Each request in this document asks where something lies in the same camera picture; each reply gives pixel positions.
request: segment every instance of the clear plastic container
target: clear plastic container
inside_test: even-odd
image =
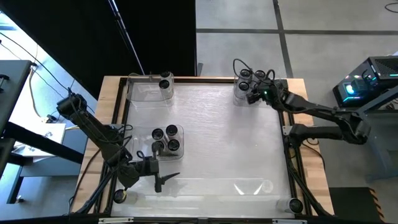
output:
[[[267,104],[263,102],[262,100],[259,100],[253,104],[249,104],[248,101],[246,100],[246,94],[250,93],[252,91],[252,88],[249,88],[248,91],[242,92],[239,90],[238,87],[238,77],[234,77],[234,94],[233,94],[233,102],[235,106],[255,106],[255,107],[266,107]]]
[[[241,92],[238,89],[238,79],[239,78],[237,76],[234,77],[233,102],[234,102],[235,106],[253,106],[253,107],[261,107],[261,108],[269,107],[269,105],[267,105],[267,103],[262,101],[261,99],[250,105],[246,99],[246,94],[250,93],[253,89],[252,89],[252,87],[250,87],[248,91],[246,91],[244,93]],[[283,85],[285,88],[288,88],[286,79],[275,79],[275,84]]]
[[[174,95],[174,78],[167,90],[161,90],[159,82],[164,80],[160,75],[135,75],[127,78],[126,98],[135,107],[172,106]]]
[[[159,161],[174,161],[177,159],[181,159],[184,155],[184,130],[180,125],[176,125],[178,132],[172,138],[168,138],[167,140],[161,140],[165,144],[165,148],[162,152],[157,153],[157,158]],[[128,147],[129,152],[133,155],[134,161],[139,161],[140,159],[136,157],[138,150],[141,150],[145,156],[151,156],[152,153],[152,143],[156,140],[152,137],[153,130],[160,128],[163,130],[164,135],[166,136],[166,127],[156,127],[156,128],[142,128],[142,127],[134,127],[131,131],[132,135],[132,144]],[[176,151],[171,151],[168,149],[167,144],[176,139],[180,143],[180,147]]]

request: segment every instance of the wooden table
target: wooden table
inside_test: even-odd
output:
[[[103,124],[109,124],[112,120],[112,115],[114,111],[114,106],[116,102],[116,95],[119,88],[119,81],[121,77],[117,76],[107,76],[104,77],[101,93],[99,94],[99,99],[97,103],[97,108],[95,112],[95,117],[102,122]],[[189,77],[189,78],[222,78],[222,79],[232,79],[233,77]],[[293,93],[296,93],[304,98],[308,99],[307,92],[305,89],[304,80],[300,78],[291,78],[287,79],[289,84],[289,90]],[[118,114],[118,123],[121,123],[123,108],[124,108],[124,99],[126,96],[126,90],[123,92],[123,97],[121,100],[121,105],[119,107]],[[313,125],[313,119],[311,116],[306,114],[295,114],[294,120],[296,123],[305,124],[307,126]],[[318,146],[313,146],[314,149],[319,151]],[[88,140],[87,148],[85,152],[85,158],[81,165],[80,176],[83,171],[86,169],[87,162],[94,155],[94,153],[98,150],[98,147],[93,144],[92,141]],[[311,150],[307,149],[305,146],[300,148],[303,168],[305,173],[305,178],[307,181],[307,186],[311,190],[312,194],[317,198],[317,200],[322,204],[323,208],[329,213],[333,214],[333,206],[331,204],[330,194],[328,183],[326,181],[325,171],[323,170],[323,163],[321,158],[316,155]],[[88,171],[83,178],[80,188],[78,189],[76,199],[72,206],[72,211],[76,211],[83,206],[86,200],[91,196],[93,191],[98,185],[100,181],[101,169],[103,165],[103,159],[101,156],[97,156],[94,161],[91,163]],[[300,188],[296,185],[298,197],[302,198],[302,193]],[[101,212],[106,206],[106,201],[108,198],[109,192],[109,183],[104,190],[103,199],[101,202]]]

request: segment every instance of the small black cylinder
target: small black cylinder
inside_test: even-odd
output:
[[[254,88],[258,84],[260,84],[260,82],[264,81],[265,78],[266,74],[263,71],[261,70],[256,71],[253,75],[252,82],[250,83],[251,88]]]
[[[157,128],[157,129],[153,130],[153,132],[152,132],[152,138],[154,138],[155,140],[161,140],[163,138],[163,136],[164,136],[164,132],[160,128]]]
[[[235,88],[235,96],[239,99],[244,99],[249,89],[250,85],[247,82],[241,82]]]
[[[177,151],[180,148],[180,142],[176,139],[172,139],[167,144],[167,147],[170,149],[170,151]]]
[[[159,87],[163,90],[167,89],[170,86],[170,82],[167,80],[162,80],[159,82]]]
[[[156,141],[152,143],[152,152],[160,152],[164,150],[164,144],[161,141]]]
[[[166,135],[168,135],[169,137],[175,136],[178,132],[178,128],[176,127],[176,125],[169,125],[166,128]]]
[[[160,76],[161,76],[162,78],[167,78],[167,77],[170,76],[170,74],[171,74],[171,72],[162,72],[162,73],[160,74]]]

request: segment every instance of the white paper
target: white paper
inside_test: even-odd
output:
[[[36,124],[33,127],[24,127],[24,128],[61,144],[63,135],[65,133],[65,126],[66,124],[42,123],[42,124]],[[15,143],[13,153],[20,154],[24,157],[34,157],[34,162],[54,156],[47,152],[41,151],[40,149],[25,145],[21,142]]]

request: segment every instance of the black metal frame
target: black metal frame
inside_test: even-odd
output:
[[[392,101],[397,97],[398,97],[398,86],[395,86],[394,88],[391,88],[389,91],[383,93],[382,95],[378,96],[377,98],[373,99],[372,101],[358,108],[357,112],[364,121],[368,120],[367,114],[370,113],[397,113],[398,110],[377,110],[382,105],[385,105],[386,103]],[[376,158],[381,163],[380,164],[381,173],[376,175],[370,174],[366,176],[366,181],[372,182],[374,180],[397,177],[398,169],[395,168],[395,166],[393,165],[388,152],[377,144],[376,136],[372,132],[368,139],[368,143],[371,146],[371,149],[373,150]]]
[[[176,83],[229,83],[229,84],[233,84],[234,80],[233,79],[218,79],[218,78],[176,78],[175,79]],[[118,94],[116,97],[116,103],[114,106],[114,111],[113,111],[113,117],[112,117],[112,123],[116,123],[118,120],[118,114],[119,114],[119,109],[120,109],[120,103],[122,100],[122,93],[124,90],[124,87],[127,84],[127,78],[120,78],[119,81],[119,89],[118,89]],[[123,115],[122,115],[122,124],[126,125],[127,122],[127,116],[129,113],[129,107],[130,107],[130,101],[126,99],[125,104],[124,104],[124,109],[123,109]],[[282,127],[285,125],[285,120],[284,120],[284,114],[283,112],[278,112],[279,115],[279,123],[280,123],[280,132],[282,135],[282,139],[284,138],[284,133],[282,130]],[[290,125],[294,124],[294,117],[293,114],[288,113],[289,116],[289,123]],[[289,144],[285,141],[283,141],[284,144],[284,151],[285,151],[285,160],[286,162],[288,161],[288,159],[290,159],[289,157]],[[304,175],[304,171],[303,171],[303,164],[302,164],[302,160],[301,160],[301,153],[300,153],[300,149],[295,149],[295,153],[296,153],[296,162],[297,162],[297,168],[298,168],[298,172],[300,177],[302,178],[302,180],[305,182],[305,175]],[[101,177],[100,177],[100,181],[103,180],[105,174],[107,173],[108,168],[106,167],[105,163],[103,164],[103,169],[101,171]],[[289,187],[290,187],[290,193],[292,195],[292,197],[297,197],[297,189],[295,186],[295,181],[293,179],[293,177],[288,174],[289,177]],[[117,177],[116,175],[113,175],[112,179],[111,179],[111,184],[110,184],[110,188],[109,188],[109,192],[108,192],[108,199],[106,202],[106,208],[104,210],[103,213],[100,213],[100,205],[101,205],[101,201],[102,201],[102,197],[99,197],[99,199],[96,201],[95,204],[95,213],[99,213],[99,214],[105,214],[105,215],[109,215],[111,214],[111,210],[112,210],[112,205],[113,205],[113,192],[116,190],[116,181],[117,181]],[[305,213],[307,215],[312,215],[312,209],[311,206],[309,204],[309,201],[307,200],[306,196],[303,195],[304,198],[304,208],[305,208]],[[153,220],[154,222],[166,222],[165,218],[142,218],[142,221],[149,221],[149,220]],[[227,220],[231,220],[231,219],[218,219],[218,220],[224,220],[224,222],[226,222]],[[244,220],[244,222],[256,222],[257,219],[247,219],[247,218],[243,218],[242,221]]]
[[[2,173],[4,172],[7,163],[20,166],[16,178],[14,179],[14,182],[12,184],[9,196],[7,198],[7,203],[16,203],[19,190],[22,186],[22,181],[24,180],[24,176],[21,176],[22,170],[24,166],[28,166],[33,163],[33,158],[24,157],[11,152],[15,141],[22,142],[29,146],[53,154],[57,157],[76,162],[78,164],[81,164],[83,162],[84,154],[75,151],[67,146],[64,146],[63,144],[43,137],[39,134],[33,133],[32,131],[29,131],[12,122],[7,122],[6,127],[4,128],[4,132],[1,134],[1,137],[4,137],[5,140],[9,140],[9,143],[11,143],[11,145],[0,147],[0,176],[2,176]]]

